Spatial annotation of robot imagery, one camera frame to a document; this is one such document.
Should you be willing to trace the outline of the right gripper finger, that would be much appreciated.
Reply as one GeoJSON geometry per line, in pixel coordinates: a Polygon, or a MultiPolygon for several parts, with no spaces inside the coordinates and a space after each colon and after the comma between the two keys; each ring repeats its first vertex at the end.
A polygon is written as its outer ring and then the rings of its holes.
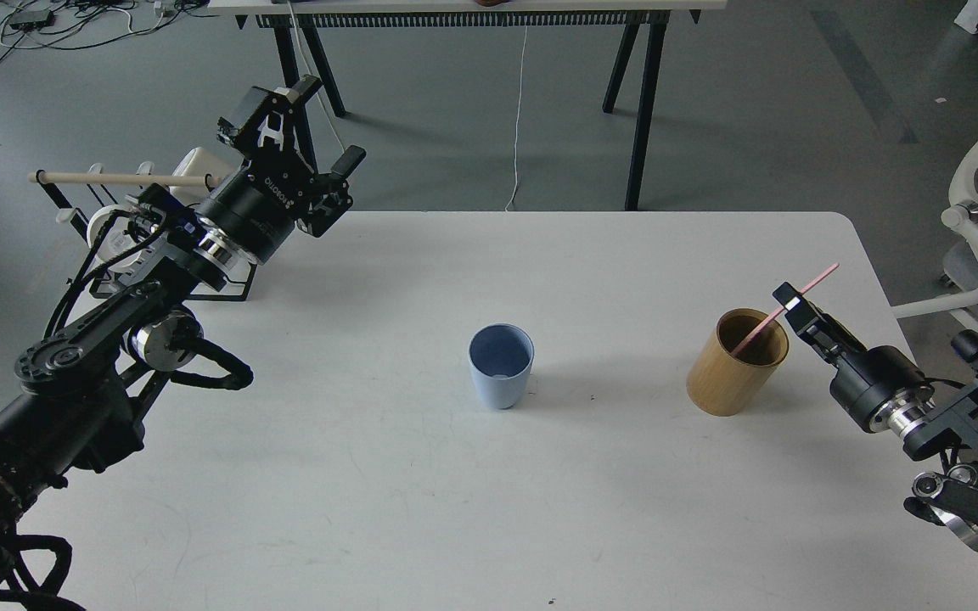
{"type": "Polygon", "coordinates": [[[783,307],[785,321],[792,332],[825,362],[835,362],[839,357],[867,351],[865,345],[845,326],[808,301],[791,283],[781,283],[773,291],[773,298],[783,307]]]}

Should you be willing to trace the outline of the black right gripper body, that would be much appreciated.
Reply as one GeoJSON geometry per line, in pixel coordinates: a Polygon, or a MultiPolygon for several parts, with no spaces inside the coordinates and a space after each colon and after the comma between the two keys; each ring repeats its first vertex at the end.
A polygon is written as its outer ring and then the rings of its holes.
{"type": "Polygon", "coordinates": [[[863,432],[912,434],[924,424],[934,388],[892,345],[834,350],[828,362],[837,371],[830,394],[863,432]]]}

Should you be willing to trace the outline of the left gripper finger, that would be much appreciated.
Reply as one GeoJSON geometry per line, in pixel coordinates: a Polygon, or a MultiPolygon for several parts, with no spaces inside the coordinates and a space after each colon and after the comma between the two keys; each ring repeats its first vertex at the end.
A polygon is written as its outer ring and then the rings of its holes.
{"type": "Polygon", "coordinates": [[[304,75],[295,85],[267,90],[251,87],[230,117],[217,121],[218,142],[237,151],[244,161],[298,158],[318,169],[304,108],[323,86],[304,75]]]}
{"type": "Polygon", "coordinates": [[[365,149],[349,146],[327,173],[311,174],[295,198],[296,228],[314,238],[322,237],[353,206],[349,178],[364,162],[365,149]]]}

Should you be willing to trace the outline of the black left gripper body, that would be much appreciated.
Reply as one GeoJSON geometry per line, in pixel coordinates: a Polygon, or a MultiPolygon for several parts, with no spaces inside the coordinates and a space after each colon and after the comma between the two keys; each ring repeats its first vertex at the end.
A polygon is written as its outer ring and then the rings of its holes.
{"type": "Polygon", "coordinates": [[[261,265],[299,223],[316,238],[329,230],[329,191],[311,169],[265,170],[247,164],[224,179],[195,212],[261,265]]]}

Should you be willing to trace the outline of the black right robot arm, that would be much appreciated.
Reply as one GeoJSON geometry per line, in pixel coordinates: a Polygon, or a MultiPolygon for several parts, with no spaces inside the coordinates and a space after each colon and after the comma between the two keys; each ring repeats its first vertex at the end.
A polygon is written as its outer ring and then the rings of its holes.
{"type": "Polygon", "coordinates": [[[963,330],[952,338],[956,356],[975,377],[956,385],[952,398],[938,406],[932,400],[938,379],[924,375],[897,348],[867,348],[791,283],[781,283],[773,298],[793,333],[835,369],[832,399],[863,432],[890,430],[915,462],[939,457],[940,472],[913,479],[905,510],[947,527],[978,552],[978,333],[963,330]]]}

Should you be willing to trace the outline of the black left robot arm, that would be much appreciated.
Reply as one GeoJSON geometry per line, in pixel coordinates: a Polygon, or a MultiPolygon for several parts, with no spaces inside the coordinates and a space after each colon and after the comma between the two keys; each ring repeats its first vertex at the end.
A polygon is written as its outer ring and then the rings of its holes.
{"type": "Polygon", "coordinates": [[[178,178],[148,180],[128,208],[111,208],[104,241],[124,217],[139,244],[82,267],[39,343],[17,357],[22,394],[0,412],[0,601],[26,610],[74,610],[59,595],[71,548],[22,535],[17,523],[71,468],[103,472],[143,449],[144,426],[167,384],[241,390],[247,363],[205,339],[185,306],[195,287],[222,289],[240,261],[260,266],[295,227],[319,237],[351,208],[348,179],[365,158],[349,147],[318,173],[296,150],[292,120],[321,89],[306,75],[269,92],[253,87],[218,138],[240,168],[203,177],[207,195],[186,205],[178,178]]]}

